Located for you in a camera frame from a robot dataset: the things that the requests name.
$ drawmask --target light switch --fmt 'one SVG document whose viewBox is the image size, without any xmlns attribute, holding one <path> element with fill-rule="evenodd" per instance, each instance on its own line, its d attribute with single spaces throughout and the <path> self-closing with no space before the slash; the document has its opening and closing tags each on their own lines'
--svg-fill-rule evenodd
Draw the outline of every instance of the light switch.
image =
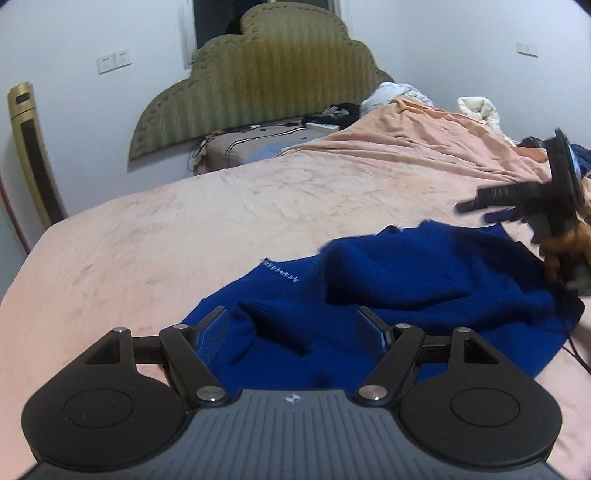
<svg viewBox="0 0 591 480">
<path fill-rule="evenodd" d="M 126 50 L 119 50 L 115 53 L 115 67 L 125 67 L 126 65 L 131 64 L 131 55 L 129 54 L 129 49 Z"/>
<path fill-rule="evenodd" d="M 115 68 L 115 54 L 104 55 L 96 60 L 99 69 L 99 74 L 108 72 Z"/>
</svg>

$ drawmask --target blue sweater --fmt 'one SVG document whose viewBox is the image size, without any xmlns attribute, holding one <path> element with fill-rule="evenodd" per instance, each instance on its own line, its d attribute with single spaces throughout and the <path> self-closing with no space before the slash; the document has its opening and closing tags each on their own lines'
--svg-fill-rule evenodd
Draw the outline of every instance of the blue sweater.
<svg viewBox="0 0 591 480">
<path fill-rule="evenodd" d="M 266 259 L 202 300 L 184 322 L 195 325 L 218 306 L 229 310 L 230 330 L 210 369 L 232 394 L 353 393 L 375 366 L 355 336 L 358 306 L 428 335 L 469 326 L 530 375 L 550 362 L 584 309 L 546 281 L 542 262 L 500 224 L 433 221 L 336 239 L 313 257 Z M 421 377 L 437 371 L 426 365 Z"/>
</svg>

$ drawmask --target green striped headboard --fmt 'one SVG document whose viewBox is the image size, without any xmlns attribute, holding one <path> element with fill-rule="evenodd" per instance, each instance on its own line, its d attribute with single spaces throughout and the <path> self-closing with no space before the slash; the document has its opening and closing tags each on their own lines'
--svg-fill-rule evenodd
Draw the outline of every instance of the green striped headboard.
<svg viewBox="0 0 591 480">
<path fill-rule="evenodd" d="M 340 18 L 318 7 L 258 5 L 242 17 L 241 31 L 208 41 L 190 77 L 150 102 L 130 160 L 214 130 L 361 103 L 389 79 Z"/>
</svg>

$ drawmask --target window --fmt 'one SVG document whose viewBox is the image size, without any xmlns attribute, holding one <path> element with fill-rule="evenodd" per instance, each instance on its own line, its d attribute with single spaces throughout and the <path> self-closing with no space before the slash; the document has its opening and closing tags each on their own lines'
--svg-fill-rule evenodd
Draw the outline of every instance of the window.
<svg viewBox="0 0 591 480">
<path fill-rule="evenodd" d="M 240 33 L 240 17 L 255 5 L 264 3 L 267 0 L 193 0 L 197 48 L 219 35 Z M 332 0 L 303 0 L 300 3 L 334 11 Z"/>
</svg>

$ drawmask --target gray handle base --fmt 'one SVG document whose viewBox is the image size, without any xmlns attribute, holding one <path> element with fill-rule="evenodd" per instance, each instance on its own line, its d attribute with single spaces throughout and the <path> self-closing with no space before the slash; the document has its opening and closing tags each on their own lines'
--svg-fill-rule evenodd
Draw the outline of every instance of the gray handle base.
<svg viewBox="0 0 591 480">
<path fill-rule="evenodd" d="M 85 473 L 42 463 L 26 480 L 560 480 L 545 463 L 506 472 L 448 465 L 412 444 L 390 412 L 342 390 L 245 390 L 198 412 L 182 437 L 145 463 Z"/>
</svg>

